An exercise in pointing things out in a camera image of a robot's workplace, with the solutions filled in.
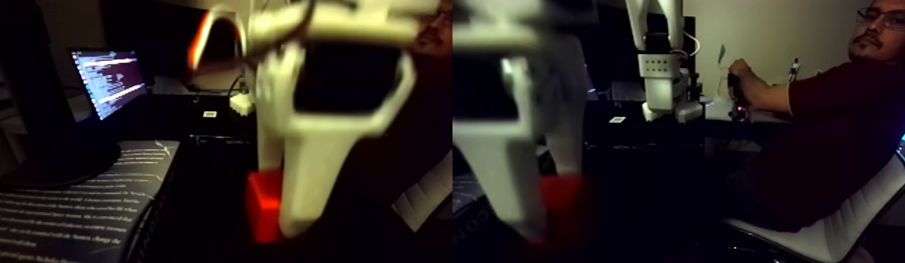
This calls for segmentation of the person's hand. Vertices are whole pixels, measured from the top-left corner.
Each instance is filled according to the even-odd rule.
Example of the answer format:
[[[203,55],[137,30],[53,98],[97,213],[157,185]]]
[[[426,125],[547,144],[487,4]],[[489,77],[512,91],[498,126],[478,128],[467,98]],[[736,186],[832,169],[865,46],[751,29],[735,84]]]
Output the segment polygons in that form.
[[[753,87],[756,76],[753,70],[744,59],[736,59],[728,68],[728,84],[734,92],[747,92]]]

